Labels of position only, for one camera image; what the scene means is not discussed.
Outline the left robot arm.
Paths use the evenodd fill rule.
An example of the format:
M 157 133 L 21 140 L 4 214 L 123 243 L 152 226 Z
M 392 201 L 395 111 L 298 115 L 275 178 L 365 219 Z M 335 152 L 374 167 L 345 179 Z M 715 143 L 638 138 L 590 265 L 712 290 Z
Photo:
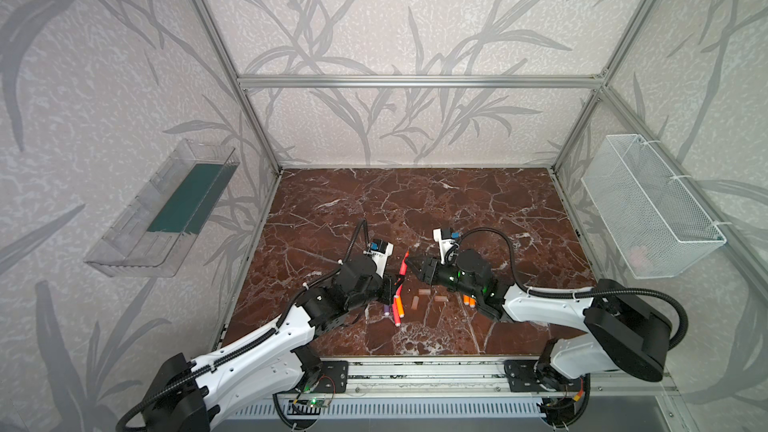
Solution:
M 211 431 L 255 401 L 306 386 L 320 365 L 309 344 L 351 311 L 393 298 L 398 285 L 386 271 L 390 255 L 358 254 L 303 285 L 280 316 L 256 331 L 192 360 L 168 359 L 116 430 L 132 431 L 132 420 L 141 418 L 141 431 Z

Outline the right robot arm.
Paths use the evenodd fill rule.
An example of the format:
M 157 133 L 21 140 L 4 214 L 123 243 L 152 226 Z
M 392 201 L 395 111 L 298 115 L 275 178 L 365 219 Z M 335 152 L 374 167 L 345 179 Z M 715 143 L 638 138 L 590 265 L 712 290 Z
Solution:
M 579 331 L 549 341 L 537 361 L 538 380 L 553 388 L 589 374 L 620 370 L 637 379 L 662 379 L 666 357 L 689 329 L 682 304 L 668 294 L 626 288 L 610 279 L 581 289 L 523 288 L 494 275 L 475 250 L 452 260 L 415 256 L 405 261 L 422 282 L 475 300 L 496 322 L 554 324 Z

